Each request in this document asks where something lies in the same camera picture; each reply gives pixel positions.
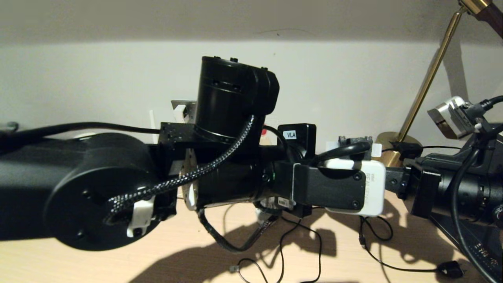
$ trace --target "cable plug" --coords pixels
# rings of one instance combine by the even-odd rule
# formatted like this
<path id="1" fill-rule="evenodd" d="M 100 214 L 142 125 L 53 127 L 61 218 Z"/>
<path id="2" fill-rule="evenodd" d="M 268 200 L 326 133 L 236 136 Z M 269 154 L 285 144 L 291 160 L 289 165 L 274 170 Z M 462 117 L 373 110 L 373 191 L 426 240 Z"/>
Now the cable plug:
<path id="1" fill-rule="evenodd" d="M 229 267 L 229 271 L 230 271 L 230 273 L 236 273 L 236 272 L 238 272 L 239 271 L 239 265 L 231 265 Z"/>
<path id="2" fill-rule="evenodd" d="M 400 160 L 405 158 L 414 159 L 421 156 L 423 153 L 423 147 L 419 144 L 414 143 L 391 143 L 396 151 L 400 152 Z"/>
<path id="3" fill-rule="evenodd" d="M 360 245 L 362 246 L 362 248 L 367 249 L 367 241 L 365 241 L 365 237 L 360 235 L 358 237 L 358 241 L 360 241 Z"/>
<path id="4" fill-rule="evenodd" d="M 455 260 L 441 263 L 437 266 L 438 273 L 452 279 L 463 277 L 463 270 Z"/>

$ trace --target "white device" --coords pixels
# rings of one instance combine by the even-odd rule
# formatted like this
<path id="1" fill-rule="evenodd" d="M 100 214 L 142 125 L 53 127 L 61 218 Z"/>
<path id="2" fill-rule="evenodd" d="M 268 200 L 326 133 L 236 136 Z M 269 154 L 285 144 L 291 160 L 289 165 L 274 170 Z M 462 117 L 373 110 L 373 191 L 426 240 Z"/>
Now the white device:
<path id="1" fill-rule="evenodd" d="M 358 161 L 347 159 L 330 159 L 324 166 L 329 169 L 355 170 L 365 173 L 365 198 L 361 210 L 326 209 L 334 213 L 344 213 L 361 216 L 378 216 L 384 207 L 384 186 L 386 182 L 386 167 L 378 161 Z"/>

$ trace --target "black cable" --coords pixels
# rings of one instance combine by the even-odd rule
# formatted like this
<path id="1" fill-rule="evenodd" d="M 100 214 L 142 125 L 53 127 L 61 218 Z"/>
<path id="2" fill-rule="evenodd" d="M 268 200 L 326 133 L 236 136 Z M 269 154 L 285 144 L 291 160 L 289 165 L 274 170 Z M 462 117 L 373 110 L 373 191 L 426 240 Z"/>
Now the black cable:
<path id="1" fill-rule="evenodd" d="M 407 272 L 437 272 L 438 269 L 435 268 L 435 269 L 412 269 L 412 268 L 400 268 L 400 267 L 395 267 L 395 266 L 392 266 L 392 265 L 389 265 L 387 263 L 384 263 L 382 260 L 378 259 L 377 257 L 375 257 L 372 252 L 370 251 L 370 248 L 367 246 L 367 241 L 365 239 L 365 235 L 363 234 L 363 225 L 364 224 L 367 224 L 367 226 L 370 228 L 370 231 L 372 231 L 372 234 L 374 234 L 374 236 L 376 238 L 378 238 L 379 240 L 381 241 L 389 241 L 393 238 L 393 228 L 391 227 L 391 224 L 388 222 L 388 220 L 384 219 L 383 217 L 380 217 L 380 216 L 377 216 L 376 218 L 382 220 L 389 228 L 389 236 L 388 237 L 381 237 L 379 236 L 375 231 L 374 231 L 374 228 L 372 227 L 372 225 L 368 222 L 368 218 L 369 217 L 363 217 L 363 216 L 360 216 L 360 229 L 359 229 L 359 241 L 360 241 L 360 245 L 362 245 L 362 247 L 367 251 L 367 253 L 377 262 L 379 262 L 380 264 L 386 266 L 386 267 L 389 267 L 389 268 L 392 268 L 392 269 L 395 269 L 395 270 L 400 270 L 400 271 L 407 271 Z"/>
<path id="2" fill-rule="evenodd" d="M 262 236 L 262 234 L 278 219 L 277 216 L 271 216 L 269 219 L 264 221 L 260 226 L 250 235 L 248 240 L 240 246 L 236 247 L 229 243 L 216 229 L 211 226 L 211 224 L 206 219 L 204 214 L 204 208 L 197 210 L 197 217 L 199 222 L 203 225 L 206 231 L 215 239 L 215 242 L 219 244 L 222 248 L 230 251 L 231 253 L 241 253 L 248 250 L 252 245 Z"/>
<path id="3" fill-rule="evenodd" d="M 335 148 L 333 150 L 329 150 L 329 151 L 326 151 L 322 154 L 316 155 L 309 162 L 309 165 L 310 166 L 317 166 L 318 163 L 325 161 L 325 160 L 364 153 L 364 152 L 370 150 L 370 148 L 371 148 L 370 143 L 368 143 L 366 141 L 361 141 L 359 143 L 340 146 L 340 147 Z"/>
<path id="4" fill-rule="evenodd" d="M 478 148 L 477 146 L 479 146 L 479 144 L 476 144 L 476 146 L 472 148 L 470 154 L 465 159 L 465 161 L 462 163 L 461 167 L 456 172 L 451 183 L 449 184 L 448 190 L 451 191 L 451 218 L 452 218 L 452 223 L 454 225 L 454 231 L 457 234 L 459 248 L 461 249 L 463 254 L 468 258 L 468 260 L 475 266 L 477 271 L 488 282 L 496 283 L 497 282 L 496 278 L 494 278 L 494 276 L 491 276 L 491 274 L 489 274 L 489 272 L 487 272 L 487 270 L 484 269 L 484 267 L 480 264 L 480 262 L 475 258 L 475 256 L 472 254 L 472 252 L 468 248 L 468 245 L 463 237 L 463 234 L 461 233 L 461 226 L 459 223 L 459 212 L 458 212 L 459 185 L 461 184 L 461 181 L 463 180 L 463 175 L 466 173 L 466 171 L 468 171 L 470 166 L 472 166 L 473 163 L 475 163 L 475 161 L 477 160 L 477 157 L 480 153 L 480 148 Z"/>
<path id="5" fill-rule="evenodd" d="M 426 146 L 426 147 L 421 147 L 422 149 L 454 149 L 454 150 L 461 150 L 461 148 L 458 147 L 448 147 L 448 146 Z M 388 152 L 388 151 L 395 151 L 397 150 L 396 148 L 391 148 L 391 149 L 385 149 L 382 150 L 381 152 Z"/>
<path id="6" fill-rule="evenodd" d="M 304 229 L 306 229 L 306 230 L 308 230 L 308 231 L 313 232 L 313 233 L 314 233 L 314 234 L 318 237 L 318 239 L 319 239 L 319 250 L 318 250 L 318 276 L 317 276 L 314 280 L 311 280 L 311 281 L 303 281 L 303 282 L 301 282 L 301 283 L 315 283 L 315 282 L 317 282 L 317 281 L 319 280 L 320 276 L 321 276 L 321 251 L 322 251 L 322 249 L 323 249 L 323 242 L 322 242 L 322 240 L 321 240 L 321 235 L 320 235 L 317 231 L 315 231 L 315 230 L 313 230 L 313 229 L 311 229 L 311 228 L 309 228 L 309 227 L 307 227 L 307 226 L 302 225 L 302 224 L 300 223 L 302 220 L 299 220 L 299 222 L 294 222 L 294 221 L 291 221 L 291 220 L 288 220 L 288 219 L 284 218 L 283 216 L 281 216 L 281 219 L 283 219 L 283 220 L 284 220 L 284 221 L 286 221 L 286 222 L 289 222 L 289 223 L 295 224 L 294 229 L 295 229 L 295 228 L 297 228 L 297 227 L 302 227 L 302 228 L 304 228 Z M 282 247 L 283 247 L 283 243 L 282 243 L 282 242 L 283 242 L 283 238 L 284 238 L 284 236 L 286 236 L 286 235 L 287 235 L 287 233 L 283 234 L 283 237 L 281 237 L 281 239 L 280 239 L 280 253 L 281 253 L 281 260 L 282 260 L 282 267 L 283 267 L 283 271 L 284 271 L 284 258 L 283 258 L 283 249 L 282 249 Z"/>
<path id="7" fill-rule="evenodd" d="M 267 281 L 266 275 L 265 275 L 265 274 L 264 274 L 264 272 L 262 271 L 262 268 L 260 268 L 260 265 L 259 265 L 256 261 L 254 261 L 253 259 L 251 259 L 251 258 L 247 258 L 247 257 L 246 257 L 246 258 L 242 258 L 242 259 L 240 259 L 240 260 L 239 260 L 239 262 L 237 263 L 237 274 L 239 274 L 239 277 L 241 277 L 241 279 L 243 279 L 243 281 L 244 281 L 244 282 L 246 282 L 246 283 L 251 283 L 250 281 L 248 281 L 248 280 L 244 279 L 243 275 L 241 274 L 240 266 L 241 266 L 241 263 L 242 263 L 243 261 L 250 261 L 251 263 L 255 264 L 255 266 L 259 268 L 259 271 L 260 271 L 260 273 L 262 274 L 262 278 L 264 278 L 264 281 L 265 281 L 266 283 L 269 283 L 269 282 Z"/>
<path id="8" fill-rule="evenodd" d="M 297 148 L 295 148 L 295 153 L 297 154 L 297 158 L 294 158 L 292 157 L 292 152 L 290 151 L 291 147 L 288 145 L 288 142 L 286 141 L 285 137 L 278 131 L 276 130 L 275 128 L 271 127 L 271 126 L 267 126 L 267 125 L 264 125 L 262 127 L 263 129 L 265 130 L 268 130 L 270 131 L 271 133 L 273 133 L 276 137 L 278 137 L 281 145 L 283 146 L 283 149 L 285 151 L 285 155 L 287 156 L 288 158 L 288 161 L 292 162 L 292 163 L 295 163 L 299 160 L 302 159 L 302 154 L 297 150 Z"/>
<path id="9" fill-rule="evenodd" d="M 168 181 L 159 183 L 153 187 L 146 188 L 143 190 L 137 190 L 134 193 L 122 194 L 112 197 L 108 200 L 107 205 L 109 207 L 108 215 L 103 219 L 106 225 L 114 225 L 117 223 L 123 223 L 129 221 L 130 215 L 125 214 L 128 208 L 131 208 L 135 202 L 152 198 L 153 196 L 161 193 L 166 193 L 172 190 L 176 190 L 179 186 L 190 183 L 196 179 L 205 176 L 214 170 L 216 170 L 223 162 L 228 160 L 234 152 L 241 146 L 244 140 L 248 137 L 248 134 L 255 123 L 255 116 L 250 115 L 248 121 L 243 127 L 243 130 L 239 134 L 236 141 L 231 144 L 231 146 L 222 155 L 217 157 L 212 162 L 206 164 L 205 166 L 198 168 L 192 172 L 186 173 L 178 178 L 170 179 Z"/>
<path id="10" fill-rule="evenodd" d="M 284 221 L 286 221 L 286 222 L 289 222 L 289 223 L 295 224 L 295 226 L 294 226 L 293 228 L 291 228 L 290 230 L 286 231 L 286 232 L 285 232 L 285 233 L 281 236 L 281 238 L 280 238 L 279 250 L 280 250 L 280 255 L 281 255 L 281 275 L 280 275 L 280 277 L 279 277 L 278 281 L 276 281 L 276 283 L 280 283 L 280 282 L 283 280 L 283 275 L 285 274 L 285 258 L 284 258 L 284 255 L 283 255 L 283 240 L 285 239 L 285 237 L 286 237 L 288 234 L 290 234 L 291 232 L 293 232 L 293 231 L 294 231 L 295 229 L 297 229 L 298 227 L 302 227 L 302 228 L 304 228 L 304 229 L 306 229 L 306 230 L 309 230 L 309 231 L 313 232 L 313 233 L 314 233 L 314 234 L 318 237 L 318 239 L 319 239 L 319 252 L 318 252 L 318 276 L 317 276 L 314 280 L 311 280 L 311 281 L 304 281 L 304 282 L 301 282 L 301 283 L 315 283 L 315 282 L 317 282 L 317 281 L 319 280 L 320 276 L 321 276 L 321 250 L 322 250 L 322 247 L 323 247 L 323 245 L 322 245 L 322 240 L 321 240 L 321 235 L 320 235 L 317 231 L 315 231 L 315 230 L 313 230 L 313 229 L 311 229 L 311 228 L 309 228 L 309 227 L 307 227 L 307 226 L 302 225 L 302 224 L 300 223 L 302 220 L 299 220 L 298 222 L 294 222 L 294 221 L 288 220 L 288 219 L 286 219 L 286 218 L 284 218 L 284 217 L 281 217 L 281 219 L 283 219 L 283 220 L 284 220 Z M 240 264 L 241 264 L 241 262 L 243 262 L 244 260 L 251 261 L 253 264 L 255 264 L 255 265 L 259 268 L 259 271 L 260 271 L 260 273 L 262 274 L 262 277 L 264 278 L 264 280 L 266 281 L 266 283 L 268 283 L 268 281 L 267 281 L 267 279 L 266 279 L 266 277 L 265 277 L 265 275 L 264 275 L 264 272 L 262 271 L 262 268 L 260 267 L 260 265 L 259 265 L 259 264 L 258 264 L 255 260 L 250 259 L 250 258 L 243 258 L 243 259 L 241 259 L 241 260 L 238 262 L 238 264 L 237 264 L 237 266 L 238 266 L 238 268 L 237 268 L 237 272 L 238 272 L 239 276 L 241 277 L 241 279 L 243 279 L 243 281 L 245 281 L 246 283 L 249 283 L 249 281 L 248 281 L 248 280 L 246 280 L 246 279 L 242 276 L 242 274 L 241 274 L 241 272 L 240 272 L 240 270 L 239 270 L 239 269 L 240 269 L 240 268 L 239 268 L 239 265 L 240 265 Z"/>
<path id="11" fill-rule="evenodd" d="M 271 133 L 273 133 L 276 137 L 278 137 L 278 139 L 280 140 L 280 143 L 281 145 L 283 146 L 283 148 L 285 149 L 285 152 L 288 151 L 288 143 L 286 142 L 286 139 L 285 137 L 276 129 L 274 129 L 273 127 L 271 126 L 267 126 L 267 125 L 264 125 L 262 127 L 263 129 L 265 130 L 268 130 L 270 131 Z"/>
<path id="12" fill-rule="evenodd" d="M 496 103 L 503 102 L 503 95 L 493 97 L 493 98 L 489 99 L 489 102 L 490 102 L 492 105 L 494 105 L 494 104 L 496 104 Z"/>
<path id="13" fill-rule="evenodd" d="M 12 145 L 26 144 L 39 140 L 49 135 L 55 135 L 68 131 L 76 131 L 83 129 L 109 129 L 109 130 L 139 132 L 139 133 L 156 133 L 156 134 L 160 133 L 160 130 L 158 129 L 139 128 L 139 127 L 131 127 L 131 126 L 101 123 L 101 122 L 80 122 L 80 123 L 60 124 L 60 125 L 12 132 L 8 135 L 2 135 L 2 139 L 0 139 L 0 145 L 3 146 L 4 144 L 12 144 Z"/>

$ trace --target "lamp base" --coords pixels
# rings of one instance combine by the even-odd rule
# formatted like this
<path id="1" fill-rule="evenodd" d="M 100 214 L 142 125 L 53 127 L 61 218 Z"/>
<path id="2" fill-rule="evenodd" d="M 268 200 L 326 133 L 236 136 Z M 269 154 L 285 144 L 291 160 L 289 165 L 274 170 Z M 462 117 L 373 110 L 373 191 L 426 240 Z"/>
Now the lamp base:
<path id="1" fill-rule="evenodd" d="M 397 132 L 393 132 L 393 131 L 382 132 L 377 136 L 377 139 L 375 142 L 378 144 L 382 144 L 383 150 L 392 149 L 393 145 L 391 143 L 396 142 L 397 136 L 398 136 Z M 415 139 L 409 135 L 405 137 L 403 142 L 421 145 L 421 143 L 417 139 Z M 383 152 L 381 157 L 373 158 L 373 160 L 381 162 L 386 167 L 402 167 L 403 166 L 403 161 L 400 160 L 400 153 L 398 151 Z"/>

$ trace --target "white sticker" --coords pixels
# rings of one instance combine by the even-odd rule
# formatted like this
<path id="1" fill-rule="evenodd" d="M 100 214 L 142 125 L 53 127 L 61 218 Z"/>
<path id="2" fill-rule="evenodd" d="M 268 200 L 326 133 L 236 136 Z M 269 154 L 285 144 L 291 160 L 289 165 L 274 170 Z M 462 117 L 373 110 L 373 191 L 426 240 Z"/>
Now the white sticker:
<path id="1" fill-rule="evenodd" d="M 285 139 L 297 139 L 297 133 L 295 132 L 295 130 L 284 131 L 283 136 L 285 137 Z"/>

